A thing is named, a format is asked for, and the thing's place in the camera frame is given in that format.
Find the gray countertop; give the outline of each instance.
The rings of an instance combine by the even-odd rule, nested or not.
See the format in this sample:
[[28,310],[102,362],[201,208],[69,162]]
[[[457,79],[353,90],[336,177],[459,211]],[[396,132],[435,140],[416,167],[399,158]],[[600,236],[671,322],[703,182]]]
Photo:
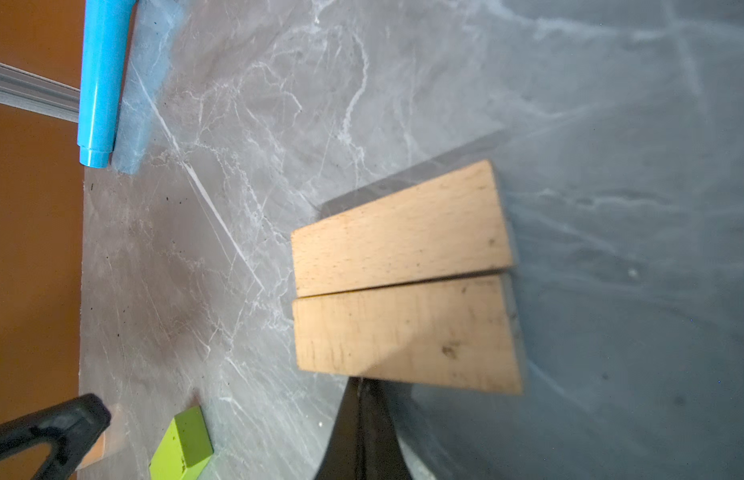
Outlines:
[[744,2],[139,5],[87,170],[81,390],[148,478],[311,478],[345,379],[297,370],[290,232],[490,158],[529,356],[511,398],[388,386],[415,476],[744,478]]

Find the blue marker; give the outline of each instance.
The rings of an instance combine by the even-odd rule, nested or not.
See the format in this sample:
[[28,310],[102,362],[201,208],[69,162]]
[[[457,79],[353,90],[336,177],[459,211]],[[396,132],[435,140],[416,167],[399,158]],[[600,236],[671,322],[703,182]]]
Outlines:
[[129,17],[136,0],[86,0],[79,97],[79,161],[106,168],[116,139]]

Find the lime green block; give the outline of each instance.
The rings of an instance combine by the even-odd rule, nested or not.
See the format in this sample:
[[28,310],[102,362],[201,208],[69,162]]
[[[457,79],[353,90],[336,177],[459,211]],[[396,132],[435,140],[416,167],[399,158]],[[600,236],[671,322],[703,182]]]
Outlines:
[[212,456],[201,408],[177,414],[153,454],[151,480],[196,480]]

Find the wooden board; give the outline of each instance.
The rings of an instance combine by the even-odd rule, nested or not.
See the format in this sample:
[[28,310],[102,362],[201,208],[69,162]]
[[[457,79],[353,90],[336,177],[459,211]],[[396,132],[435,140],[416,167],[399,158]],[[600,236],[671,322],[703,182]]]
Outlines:
[[488,160],[292,232],[297,296],[513,266]]
[[524,353],[509,282],[489,275],[298,298],[297,366],[520,394]]

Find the orange wall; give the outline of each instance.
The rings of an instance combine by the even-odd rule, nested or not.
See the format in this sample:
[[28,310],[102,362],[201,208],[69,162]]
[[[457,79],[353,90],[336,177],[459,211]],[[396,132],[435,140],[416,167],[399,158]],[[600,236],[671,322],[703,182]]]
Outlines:
[[0,62],[78,88],[84,1],[0,0]]
[[[76,124],[0,104],[0,423],[78,395],[78,154]],[[2,462],[0,478],[36,467]]]

